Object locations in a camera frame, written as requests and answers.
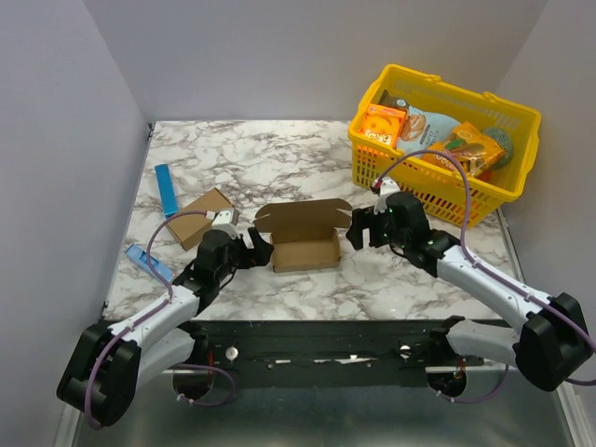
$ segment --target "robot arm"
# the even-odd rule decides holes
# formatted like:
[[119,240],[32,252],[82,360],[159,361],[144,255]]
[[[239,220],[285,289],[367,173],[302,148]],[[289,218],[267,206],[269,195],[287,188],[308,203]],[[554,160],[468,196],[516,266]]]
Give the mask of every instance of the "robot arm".
[[[480,259],[476,255],[472,253],[474,262],[468,259],[459,239],[430,229],[423,205],[413,194],[401,192],[389,179],[383,180],[377,193],[375,206],[353,210],[347,232],[353,247],[362,249],[362,232],[368,230],[371,247],[389,245],[411,264],[479,299],[510,326],[503,329],[463,318],[452,320],[450,327],[443,328],[445,348],[460,356],[473,355],[514,366],[532,384],[547,391],[559,386],[591,357],[591,349],[572,328],[527,297],[532,294],[586,331],[576,299],[566,293],[554,298],[482,262],[489,270],[485,273],[477,267]],[[506,287],[490,273],[507,278],[526,294]]]
[[[91,369],[101,352],[126,328],[134,328],[114,344],[91,389],[93,417],[110,426],[125,413],[138,387],[199,349],[198,340],[178,326],[202,312],[237,269],[267,265],[273,246],[254,228],[254,248],[247,248],[236,230],[237,211],[222,210],[198,246],[195,260],[173,281],[172,299],[164,293],[136,315],[108,325],[99,322],[83,331],[58,386],[58,398],[83,411]],[[139,326],[135,322],[143,319]]]

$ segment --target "brown box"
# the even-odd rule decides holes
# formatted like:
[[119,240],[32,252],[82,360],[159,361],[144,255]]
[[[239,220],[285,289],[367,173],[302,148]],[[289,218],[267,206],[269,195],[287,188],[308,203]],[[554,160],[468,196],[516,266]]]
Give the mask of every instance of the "brown box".
[[336,228],[348,228],[352,207],[341,198],[270,203],[255,214],[254,226],[271,233],[277,273],[336,267],[342,253]]
[[[232,202],[219,189],[213,188],[193,203],[180,210],[220,211],[232,208]],[[189,251],[198,244],[203,235],[211,228],[211,221],[201,215],[183,216],[168,223],[168,229],[176,240]]]

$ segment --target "screw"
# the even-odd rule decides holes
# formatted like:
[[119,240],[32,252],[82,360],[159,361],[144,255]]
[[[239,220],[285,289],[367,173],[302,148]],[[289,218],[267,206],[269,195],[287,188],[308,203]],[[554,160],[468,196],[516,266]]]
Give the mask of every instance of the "screw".
[[238,357],[238,350],[235,346],[230,346],[225,350],[225,357],[230,360],[234,361]]
[[408,345],[403,345],[400,348],[400,356],[402,359],[407,360],[412,355],[412,349]]

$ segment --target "orange snack box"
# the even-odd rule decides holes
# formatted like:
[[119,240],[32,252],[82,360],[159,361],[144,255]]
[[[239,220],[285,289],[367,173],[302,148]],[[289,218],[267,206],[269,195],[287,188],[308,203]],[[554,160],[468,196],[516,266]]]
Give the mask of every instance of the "orange snack box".
[[360,133],[367,138],[394,148],[408,113],[384,105],[369,105]]
[[[453,156],[464,168],[467,175],[478,177],[489,169],[505,151],[495,140],[482,134],[470,123],[462,123],[454,128],[449,138],[435,142],[428,149]],[[424,154],[422,159],[433,165],[456,171],[447,159],[435,154]]]

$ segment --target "open cardboard box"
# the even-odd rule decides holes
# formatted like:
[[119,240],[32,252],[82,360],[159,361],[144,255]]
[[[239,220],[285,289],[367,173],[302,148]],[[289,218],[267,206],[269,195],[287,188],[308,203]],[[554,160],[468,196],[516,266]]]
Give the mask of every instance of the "open cardboard box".
[[270,203],[254,226],[271,233],[276,273],[336,267],[342,257],[337,228],[348,228],[352,207],[341,198]]

